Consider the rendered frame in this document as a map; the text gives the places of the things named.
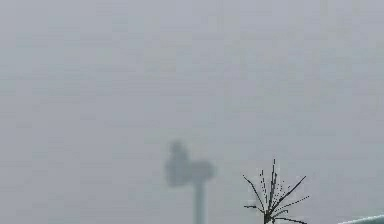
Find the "black bare-twig house plant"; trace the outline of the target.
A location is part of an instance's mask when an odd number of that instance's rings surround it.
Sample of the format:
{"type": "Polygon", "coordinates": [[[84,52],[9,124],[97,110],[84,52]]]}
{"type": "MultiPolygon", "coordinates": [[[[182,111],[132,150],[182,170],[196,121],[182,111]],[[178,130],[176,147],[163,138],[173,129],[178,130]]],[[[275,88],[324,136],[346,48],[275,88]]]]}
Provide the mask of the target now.
{"type": "Polygon", "coordinates": [[[306,179],[303,176],[293,186],[284,186],[284,182],[279,178],[276,159],[272,160],[270,179],[267,180],[264,170],[259,173],[260,189],[257,189],[256,184],[243,176],[248,186],[256,199],[256,204],[244,205],[244,208],[254,209],[262,215],[262,224],[278,224],[278,221],[285,221],[293,224],[308,224],[306,221],[298,220],[297,218],[286,217],[291,206],[301,203],[309,198],[309,195],[302,197],[292,202],[286,200],[301,186],[306,179]]]}

